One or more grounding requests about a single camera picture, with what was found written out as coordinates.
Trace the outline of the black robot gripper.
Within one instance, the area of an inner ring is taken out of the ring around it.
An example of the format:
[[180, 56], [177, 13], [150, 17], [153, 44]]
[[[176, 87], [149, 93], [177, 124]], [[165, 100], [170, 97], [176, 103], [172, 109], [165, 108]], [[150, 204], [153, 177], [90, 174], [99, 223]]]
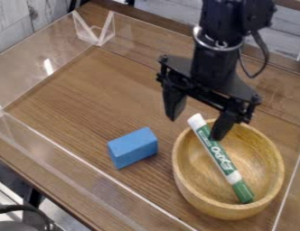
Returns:
[[213, 51], [194, 48], [186, 58], [164, 54], [158, 58], [165, 112], [176, 121], [186, 106], [186, 98], [204, 102], [221, 113], [212, 127], [210, 138], [221, 141], [236, 123], [249, 123], [261, 96], [237, 74], [240, 50]]

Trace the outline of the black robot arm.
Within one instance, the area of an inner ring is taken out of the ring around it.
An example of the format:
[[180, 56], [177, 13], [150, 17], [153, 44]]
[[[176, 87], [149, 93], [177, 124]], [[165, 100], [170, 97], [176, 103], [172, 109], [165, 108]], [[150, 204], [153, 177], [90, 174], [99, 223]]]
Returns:
[[232, 127], [249, 123], [261, 96], [241, 80], [241, 48], [252, 36], [269, 60], [269, 48], [258, 31], [270, 26], [276, 12], [273, 0], [202, 0], [200, 23], [193, 29], [194, 55], [160, 57], [165, 112], [174, 120], [190, 97], [220, 111], [210, 131], [213, 140], [224, 139]]

